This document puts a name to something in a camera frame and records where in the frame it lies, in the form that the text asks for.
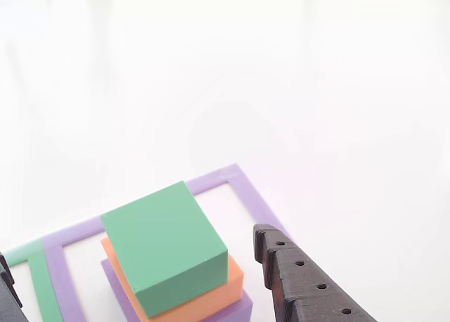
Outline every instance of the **purple rectangular frame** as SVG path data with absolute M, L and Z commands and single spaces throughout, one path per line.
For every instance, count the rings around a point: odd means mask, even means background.
M 237 164 L 192 179 L 186 184 L 192 194 L 197 195 L 225 183 L 234 190 L 255 222 L 271 224 L 286 232 Z M 43 237 L 47 265 L 64 322 L 86 322 L 86 318 L 70 276 L 63 248 L 104 230 L 100 217 L 95 217 Z

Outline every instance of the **purple block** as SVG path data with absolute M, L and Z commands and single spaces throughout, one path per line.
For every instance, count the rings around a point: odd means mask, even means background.
M 105 270 L 105 274 L 111 284 L 112 291 L 114 292 L 117 301 L 119 302 L 119 305 L 122 308 L 125 317 L 127 318 L 127 321 L 140 322 L 139 317 L 137 316 L 133 306 L 131 305 L 131 302 L 128 300 L 124 288 L 122 287 L 122 285 L 120 285 L 119 278 L 115 274 L 110 260 L 103 260 L 101 262 L 101 265 Z M 241 300 L 206 318 L 202 322 L 250 322 L 252 307 L 253 302 L 244 291 Z

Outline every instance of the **stacked blocks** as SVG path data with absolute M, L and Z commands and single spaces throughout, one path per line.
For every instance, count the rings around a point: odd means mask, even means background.
M 101 220 L 103 247 L 140 321 L 198 322 L 241 299 L 243 272 L 184 182 Z
M 127 294 L 124 288 L 119 282 L 119 278 L 116 276 L 113 266 L 109 259 L 101 262 L 105 275 L 111 285 L 111 289 L 114 292 L 117 301 L 119 302 L 122 311 L 128 322 L 140 322 L 139 317 L 134 311 L 133 306 L 128 300 Z M 227 308 L 218 311 L 214 315 L 202 320 L 202 322 L 249 322 L 252 315 L 253 302 L 243 291 L 242 299 L 228 306 Z

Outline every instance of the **green cube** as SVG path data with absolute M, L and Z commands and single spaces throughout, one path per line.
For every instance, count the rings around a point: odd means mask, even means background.
M 149 318 L 228 281 L 228 250 L 182 181 L 101 220 Z

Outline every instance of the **green block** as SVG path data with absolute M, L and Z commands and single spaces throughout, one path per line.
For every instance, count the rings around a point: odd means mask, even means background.
M 9 250 L 5 253 L 5 258 L 10 267 L 28 261 L 42 320 L 44 322 L 63 322 L 63 315 L 61 315 L 47 267 L 42 240 L 34 240 L 31 243 Z
M 228 281 L 228 250 L 182 181 L 101 220 L 150 318 Z

